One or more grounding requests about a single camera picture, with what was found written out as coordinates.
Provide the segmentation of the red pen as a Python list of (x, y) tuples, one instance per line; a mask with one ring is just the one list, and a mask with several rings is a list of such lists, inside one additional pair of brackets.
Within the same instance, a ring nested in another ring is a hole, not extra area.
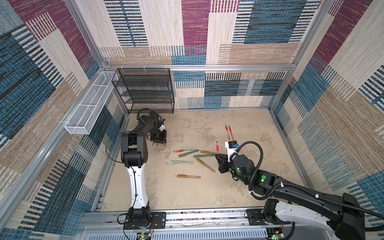
[(228, 129), (229, 129), (229, 133), (230, 133), (232, 141), (235, 141), (233, 133), (232, 133), (232, 130), (231, 130), (231, 127), (229, 125), (228, 125)]
[(227, 125), (225, 125), (225, 128), (226, 128), (226, 132), (227, 132), (228, 140), (231, 141), (231, 136), (230, 136), (230, 133), (229, 133), (229, 128), (228, 128)]
[(216, 152), (217, 152), (217, 154), (220, 153), (220, 147), (219, 147), (218, 141), (216, 141)]
[(191, 151), (194, 151), (194, 150), (193, 149), (192, 150), (173, 150), (174, 153), (191, 152)]

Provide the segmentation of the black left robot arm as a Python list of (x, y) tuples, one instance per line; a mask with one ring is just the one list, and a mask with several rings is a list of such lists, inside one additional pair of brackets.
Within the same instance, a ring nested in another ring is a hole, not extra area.
[(154, 110), (144, 108), (137, 113), (138, 125), (121, 133), (121, 162), (127, 168), (131, 181), (132, 201), (127, 220), (151, 222), (151, 208), (146, 192), (145, 167), (149, 158), (147, 141), (167, 143), (165, 119)]

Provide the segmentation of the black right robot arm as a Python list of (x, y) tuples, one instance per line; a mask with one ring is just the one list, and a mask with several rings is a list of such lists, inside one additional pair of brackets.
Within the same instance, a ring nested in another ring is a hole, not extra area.
[(383, 225), (367, 228), (365, 214), (383, 219), (384, 216), (371, 210), (362, 209), (356, 198), (349, 194), (341, 197), (329, 195), (296, 185), (268, 171), (260, 170), (254, 162), (244, 155), (228, 157), (215, 155), (219, 171), (229, 172), (233, 179), (242, 181), (249, 187), (251, 195), (257, 200), (269, 197), (284, 199), (313, 210), (327, 218), (326, 226), (335, 231), (338, 238), (357, 234), (359, 240), (366, 232), (378, 232)]

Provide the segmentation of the dark green pen left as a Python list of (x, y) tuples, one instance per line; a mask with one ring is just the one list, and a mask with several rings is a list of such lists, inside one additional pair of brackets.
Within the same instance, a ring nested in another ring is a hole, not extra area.
[(189, 151), (189, 152), (185, 152), (185, 153), (183, 153), (183, 154), (179, 154), (178, 157), (179, 157), (179, 158), (186, 157), (186, 156), (188, 156), (188, 155), (190, 155), (190, 154), (198, 153), (199, 151), (200, 151), (200, 150), (191, 150), (191, 151)]

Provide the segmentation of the dark green pen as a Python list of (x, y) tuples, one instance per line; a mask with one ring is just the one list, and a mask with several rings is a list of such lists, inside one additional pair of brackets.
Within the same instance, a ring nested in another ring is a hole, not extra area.
[(190, 155), (190, 154), (198, 153), (199, 151), (200, 151), (200, 150), (191, 150), (191, 151), (189, 151), (189, 152), (185, 152), (185, 153), (183, 153), (183, 154), (179, 154), (178, 157), (179, 157), (179, 158), (186, 157), (186, 156), (188, 156), (188, 155)]
[(206, 157), (214, 157), (215, 154), (206, 154), (206, 155), (193, 155), (193, 158), (206, 158)]

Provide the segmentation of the brown pen diagonal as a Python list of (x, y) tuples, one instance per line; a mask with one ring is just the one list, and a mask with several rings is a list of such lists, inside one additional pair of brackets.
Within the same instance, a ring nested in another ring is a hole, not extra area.
[(206, 164), (203, 160), (199, 159), (199, 158), (196, 158), (196, 160), (201, 163), (203, 166), (205, 166), (206, 168), (208, 168), (209, 170), (211, 170), (212, 172), (216, 172), (213, 168), (211, 168), (208, 164)]

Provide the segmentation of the brown pen upper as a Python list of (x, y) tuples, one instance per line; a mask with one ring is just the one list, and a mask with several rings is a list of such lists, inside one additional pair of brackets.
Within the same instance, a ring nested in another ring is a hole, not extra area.
[(204, 151), (204, 150), (201, 150), (200, 152), (203, 153), (203, 154), (207, 154), (207, 155), (216, 155), (217, 154), (215, 152)]

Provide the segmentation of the dark green pen right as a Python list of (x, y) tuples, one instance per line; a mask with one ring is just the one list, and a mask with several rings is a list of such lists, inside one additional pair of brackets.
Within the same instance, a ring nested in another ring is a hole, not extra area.
[(215, 154), (206, 154), (206, 155), (193, 155), (193, 158), (206, 158), (206, 157), (214, 157)]

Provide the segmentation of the light green marker lower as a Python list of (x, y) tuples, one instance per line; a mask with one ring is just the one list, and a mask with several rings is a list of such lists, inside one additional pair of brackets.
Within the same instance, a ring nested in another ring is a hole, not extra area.
[(172, 160), (171, 161), (172, 164), (193, 164), (194, 162), (193, 161), (178, 161), (178, 160)]

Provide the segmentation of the gold marker bottom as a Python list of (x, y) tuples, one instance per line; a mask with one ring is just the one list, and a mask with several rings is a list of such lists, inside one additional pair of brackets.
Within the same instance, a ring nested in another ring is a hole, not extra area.
[(177, 178), (191, 178), (191, 179), (201, 179), (201, 176), (192, 176), (192, 175), (177, 175)]

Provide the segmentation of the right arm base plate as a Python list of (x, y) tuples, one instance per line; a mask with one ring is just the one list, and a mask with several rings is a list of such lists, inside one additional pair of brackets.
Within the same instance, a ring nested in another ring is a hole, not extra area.
[(290, 225), (291, 222), (284, 222), (278, 219), (275, 214), (264, 213), (264, 209), (247, 209), (244, 213), (245, 218), (248, 219), (250, 226), (264, 226), (264, 225)]

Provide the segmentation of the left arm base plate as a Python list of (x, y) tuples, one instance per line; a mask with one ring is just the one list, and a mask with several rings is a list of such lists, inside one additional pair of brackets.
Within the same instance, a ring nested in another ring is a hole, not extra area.
[(166, 212), (151, 212), (150, 214), (144, 213), (140, 216), (128, 214), (123, 229), (124, 230), (149, 230), (151, 228), (164, 229), (166, 226), (167, 213)]

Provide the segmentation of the aluminium front rail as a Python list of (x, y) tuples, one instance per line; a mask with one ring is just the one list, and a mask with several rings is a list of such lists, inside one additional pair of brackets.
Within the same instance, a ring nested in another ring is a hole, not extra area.
[(153, 211), (145, 229), (129, 227), (123, 212), (85, 213), (77, 240), (334, 240), (309, 222), (268, 223), (261, 207)]

